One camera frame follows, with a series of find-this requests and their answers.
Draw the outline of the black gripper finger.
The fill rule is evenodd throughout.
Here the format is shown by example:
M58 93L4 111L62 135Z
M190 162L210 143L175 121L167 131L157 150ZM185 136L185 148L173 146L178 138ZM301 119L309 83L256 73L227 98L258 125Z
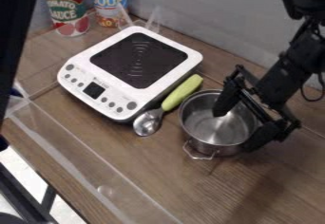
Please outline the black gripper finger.
M222 92L213 105L213 115L215 117L223 117L227 112L234 108L239 101L239 92L245 87L245 79L235 77L227 78L223 84Z
M282 133L285 129L285 121L269 121L257 128L246 142L242 144L245 152L253 152L262 148L272 141L282 140Z

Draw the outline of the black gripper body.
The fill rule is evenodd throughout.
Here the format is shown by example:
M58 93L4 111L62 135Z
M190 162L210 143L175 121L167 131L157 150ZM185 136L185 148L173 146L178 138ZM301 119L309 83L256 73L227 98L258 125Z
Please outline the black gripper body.
M301 60L294 60L284 54L260 79L243 65L237 65L233 74L227 77L245 79L238 103L247 106L262 125L269 121L285 121L282 140L301 127L301 122L289 111L286 103L312 74L302 66Z

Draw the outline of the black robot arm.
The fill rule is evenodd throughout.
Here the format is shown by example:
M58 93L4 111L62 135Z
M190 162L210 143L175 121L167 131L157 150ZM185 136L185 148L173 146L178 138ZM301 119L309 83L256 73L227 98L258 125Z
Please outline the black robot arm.
M325 0L284 0L288 16L302 20L288 50L280 54L278 61L262 77L256 77L237 65L226 77L223 90L213 106L213 114L221 117L238 103L243 103L261 122L252 136L241 144L246 152L262 148L272 141L282 141L301 121L294 117L288 100L304 92L304 84L312 76L321 84L325 97Z

